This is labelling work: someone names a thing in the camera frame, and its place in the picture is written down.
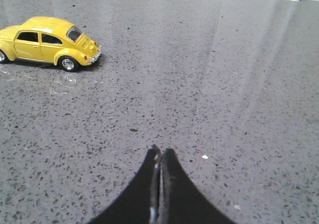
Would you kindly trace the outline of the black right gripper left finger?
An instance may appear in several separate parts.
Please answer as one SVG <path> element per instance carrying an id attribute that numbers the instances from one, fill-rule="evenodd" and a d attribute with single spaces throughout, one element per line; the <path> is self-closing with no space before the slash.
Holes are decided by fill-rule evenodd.
<path id="1" fill-rule="evenodd" d="M 160 198 L 160 150 L 152 146 L 129 185 L 91 224 L 155 224 Z"/>

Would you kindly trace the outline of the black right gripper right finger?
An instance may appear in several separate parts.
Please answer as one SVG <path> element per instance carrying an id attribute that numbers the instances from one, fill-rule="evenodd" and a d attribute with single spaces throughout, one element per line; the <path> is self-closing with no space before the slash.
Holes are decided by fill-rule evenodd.
<path id="1" fill-rule="evenodd" d="M 232 224 L 196 188 L 178 161 L 173 149 L 162 156 L 163 224 Z"/>

